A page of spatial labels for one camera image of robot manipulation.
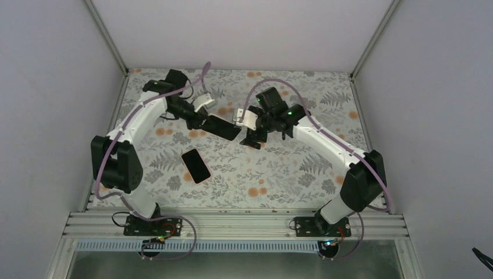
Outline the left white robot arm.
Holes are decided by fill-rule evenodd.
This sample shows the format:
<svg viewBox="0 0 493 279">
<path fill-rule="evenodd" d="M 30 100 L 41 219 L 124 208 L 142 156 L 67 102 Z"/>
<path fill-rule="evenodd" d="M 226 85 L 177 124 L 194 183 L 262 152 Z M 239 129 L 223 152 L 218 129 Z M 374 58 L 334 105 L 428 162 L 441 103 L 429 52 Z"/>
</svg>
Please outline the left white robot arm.
<svg viewBox="0 0 493 279">
<path fill-rule="evenodd" d="M 149 80 L 130 113 L 104 137 L 91 141 L 91 160 L 94 175 L 94 194 L 100 201 L 116 196 L 139 218 L 138 226 L 146 235 L 157 234 L 162 227 L 158 205 L 140 186 L 143 168 L 137 147 L 151 129 L 154 121 L 180 101 L 182 92 L 204 77 L 210 63 L 204 65 L 194 81 L 178 70 L 170 70 L 166 80 Z"/>
</svg>

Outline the black phone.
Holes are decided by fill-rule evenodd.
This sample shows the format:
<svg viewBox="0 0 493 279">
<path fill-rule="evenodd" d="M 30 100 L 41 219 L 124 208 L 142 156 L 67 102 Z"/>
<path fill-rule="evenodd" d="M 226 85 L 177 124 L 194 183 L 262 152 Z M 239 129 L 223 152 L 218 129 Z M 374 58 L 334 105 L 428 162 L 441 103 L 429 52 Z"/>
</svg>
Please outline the black phone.
<svg viewBox="0 0 493 279">
<path fill-rule="evenodd" d="M 215 115 L 207 117 L 201 130 L 216 135 L 228 141 L 233 141 L 241 132 L 241 128 Z"/>
</svg>

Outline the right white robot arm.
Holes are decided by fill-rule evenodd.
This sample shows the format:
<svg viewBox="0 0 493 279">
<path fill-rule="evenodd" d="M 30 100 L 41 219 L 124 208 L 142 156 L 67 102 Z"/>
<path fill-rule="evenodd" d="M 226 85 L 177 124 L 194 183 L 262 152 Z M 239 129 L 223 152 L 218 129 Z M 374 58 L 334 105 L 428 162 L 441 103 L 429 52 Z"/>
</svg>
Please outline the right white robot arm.
<svg viewBox="0 0 493 279">
<path fill-rule="evenodd" d="M 337 222 L 368 208 L 385 193 L 385 168 L 379 152 L 365 152 L 337 137 L 311 115 L 303 102 L 288 106 L 274 87 L 258 93 L 256 100 L 258 106 L 237 109 L 233 116 L 236 126 L 247 129 L 242 145 L 259 149 L 268 133 L 280 132 L 312 148 L 344 176 L 339 193 L 315 213 L 319 235 L 330 236 Z"/>
</svg>

